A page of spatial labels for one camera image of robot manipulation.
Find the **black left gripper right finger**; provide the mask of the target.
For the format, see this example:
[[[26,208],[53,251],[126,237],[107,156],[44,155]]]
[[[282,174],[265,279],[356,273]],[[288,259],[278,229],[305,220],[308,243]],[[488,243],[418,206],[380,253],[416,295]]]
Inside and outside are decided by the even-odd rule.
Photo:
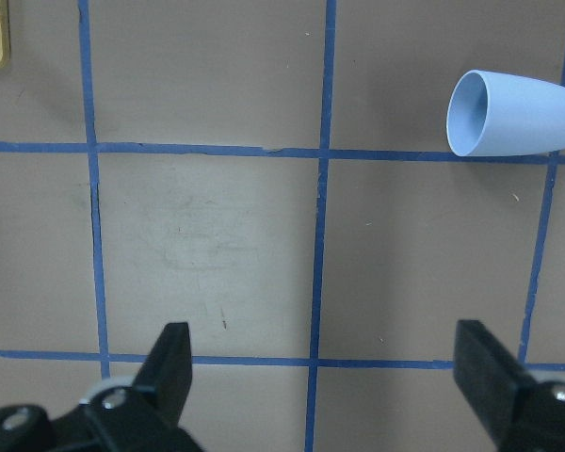
[[[498,451],[565,451],[565,379],[527,369],[485,327],[457,322],[453,377]]]

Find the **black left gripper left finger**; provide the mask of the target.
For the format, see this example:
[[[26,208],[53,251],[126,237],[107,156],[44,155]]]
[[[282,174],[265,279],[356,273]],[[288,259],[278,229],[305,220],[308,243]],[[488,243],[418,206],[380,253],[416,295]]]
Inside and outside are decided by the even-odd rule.
[[[198,451],[179,425],[191,383],[189,326],[169,323],[132,379],[100,382],[66,414],[1,407],[0,451]]]

